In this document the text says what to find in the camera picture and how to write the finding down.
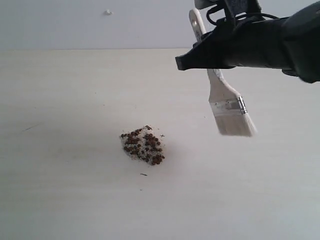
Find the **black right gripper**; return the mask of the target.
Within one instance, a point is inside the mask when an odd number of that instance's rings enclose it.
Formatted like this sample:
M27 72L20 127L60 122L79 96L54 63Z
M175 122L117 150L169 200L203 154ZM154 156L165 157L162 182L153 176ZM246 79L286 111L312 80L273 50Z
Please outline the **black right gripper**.
M285 68L279 38L283 20L262 13L258 1L217 0L206 9L206 18L215 28L175 58L179 70Z

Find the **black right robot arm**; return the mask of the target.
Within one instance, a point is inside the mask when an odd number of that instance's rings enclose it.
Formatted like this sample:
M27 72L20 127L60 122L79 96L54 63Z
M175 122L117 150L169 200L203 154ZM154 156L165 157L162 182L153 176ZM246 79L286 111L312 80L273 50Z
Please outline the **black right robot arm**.
M197 0L188 17L196 42L177 68L280 69L306 83L320 79L320 4L289 17L261 11L256 0Z

